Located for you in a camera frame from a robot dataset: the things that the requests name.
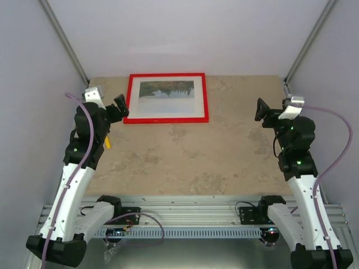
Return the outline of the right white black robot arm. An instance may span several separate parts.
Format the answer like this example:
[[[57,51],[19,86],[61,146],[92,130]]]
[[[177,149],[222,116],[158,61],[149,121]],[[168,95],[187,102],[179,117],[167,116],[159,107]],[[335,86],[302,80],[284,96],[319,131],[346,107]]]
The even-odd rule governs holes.
[[[300,115],[305,102],[301,97],[286,98],[281,109],[272,109],[258,99],[256,121],[271,128],[281,152],[278,165],[296,199],[298,223],[281,196],[264,196],[259,201],[258,219],[278,228],[291,250],[292,268],[349,268],[354,258],[343,248],[325,210],[319,174],[310,153],[315,139],[315,123]]]

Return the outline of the yellow handled screwdriver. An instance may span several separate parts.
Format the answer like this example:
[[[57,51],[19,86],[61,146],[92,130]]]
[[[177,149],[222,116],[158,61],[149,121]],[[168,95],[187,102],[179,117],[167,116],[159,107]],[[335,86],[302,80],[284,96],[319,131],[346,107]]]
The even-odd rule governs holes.
[[[106,138],[105,138],[105,145],[106,145],[106,147],[107,147],[108,149],[111,148],[111,143],[110,143],[109,137],[106,137]]]

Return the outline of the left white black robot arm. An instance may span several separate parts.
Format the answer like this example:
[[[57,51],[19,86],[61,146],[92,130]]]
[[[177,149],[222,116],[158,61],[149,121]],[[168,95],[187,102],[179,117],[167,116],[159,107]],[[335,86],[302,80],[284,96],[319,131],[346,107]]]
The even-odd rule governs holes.
[[[129,115],[124,95],[118,95],[114,104],[104,106],[97,91],[78,100],[74,116],[75,128],[65,149],[62,179],[43,227],[38,235],[31,235],[27,249],[47,262],[77,267],[83,260],[87,244],[108,221],[116,224],[123,216],[121,200],[101,196],[95,206],[81,220],[77,220],[85,189],[93,177],[104,152],[105,139],[111,124]]]

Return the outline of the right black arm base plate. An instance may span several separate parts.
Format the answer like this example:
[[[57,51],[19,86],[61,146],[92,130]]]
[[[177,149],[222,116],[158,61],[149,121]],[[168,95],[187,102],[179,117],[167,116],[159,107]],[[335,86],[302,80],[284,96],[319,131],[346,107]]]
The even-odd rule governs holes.
[[[240,217],[242,225],[265,225],[273,222],[262,217],[257,206],[250,202],[238,201],[234,206],[235,213]]]

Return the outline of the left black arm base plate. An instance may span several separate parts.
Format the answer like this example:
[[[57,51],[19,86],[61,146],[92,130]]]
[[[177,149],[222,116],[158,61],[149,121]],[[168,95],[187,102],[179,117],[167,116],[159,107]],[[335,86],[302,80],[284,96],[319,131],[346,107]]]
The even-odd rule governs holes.
[[[131,211],[131,208],[125,210],[119,207],[119,210],[112,205],[104,206],[86,206],[80,210],[82,216],[89,216],[91,219],[99,217],[104,225],[120,224],[120,225],[137,225],[139,223],[139,212]]]

